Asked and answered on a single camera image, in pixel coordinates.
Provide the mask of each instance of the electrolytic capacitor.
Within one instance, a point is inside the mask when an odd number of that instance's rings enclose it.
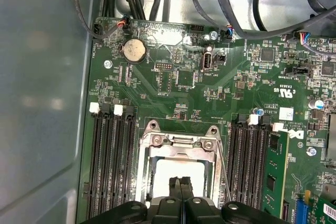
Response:
[[[321,100],[310,100],[308,103],[308,107],[312,110],[322,110],[324,107],[324,103]]]
[[[261,108],[254,108],[253,109],[253,114],[258,115],[258,116],[263,116],[265,114],[265,112]]]

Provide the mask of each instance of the blue connector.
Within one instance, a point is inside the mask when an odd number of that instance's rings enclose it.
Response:
[[[296,201],[295,224],[306,224],[309,206],[302,199]]]

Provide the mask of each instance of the white slot latch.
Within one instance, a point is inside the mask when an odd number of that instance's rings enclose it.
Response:
[[[272,126],[272,131],[278,132],[278,131],[282,131],[283,127],[283,123],[274,123]]]
[[[98,114],[100,111],[99,103],[98,102],[90,102],[89,111],[94,114]]]
[[[114,105],[114,111],[113,111],[113,113],[115,115],[122,115],[122,110],[123,110],[122,105],[116,104],[116,105]]]
[[[247,119],[248,125],[257,125],[259,123],[259,116],[256,114],[251,114]]]

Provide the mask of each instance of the motherboard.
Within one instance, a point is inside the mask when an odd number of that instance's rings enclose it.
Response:
[[[98,18],[96,32],[119,21]],[[330,38],[307,43],[336,51]],[[190,177],[217,207],[231,199],[291,223],[335,223],[336,211],[316,209],[336,184],[335,63],[231,27],[130,20],[94,40],[77,222],[150,204],[170,178]]]

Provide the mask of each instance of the sticker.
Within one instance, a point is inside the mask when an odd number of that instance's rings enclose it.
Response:
[[[293,108],[280,107],[279,120],[293,121]]]
[[[324,204],[323,206],[323,212],[331,217],[333,220],[336,220],[336,210],[333,208],[329,207],[327,204]]]

